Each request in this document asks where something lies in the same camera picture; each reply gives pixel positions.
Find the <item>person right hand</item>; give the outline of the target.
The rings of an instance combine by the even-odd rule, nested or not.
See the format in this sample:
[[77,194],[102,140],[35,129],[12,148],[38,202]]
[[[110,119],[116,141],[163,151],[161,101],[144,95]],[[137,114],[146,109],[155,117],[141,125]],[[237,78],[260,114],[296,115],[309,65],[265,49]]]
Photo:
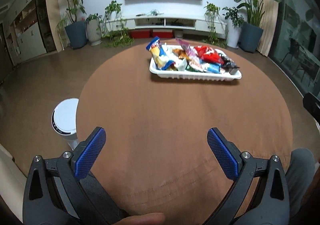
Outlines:
[[145,215],[135,215],[124,218],[114,225],[158,225],[165,222],[163,213],[149,213]]

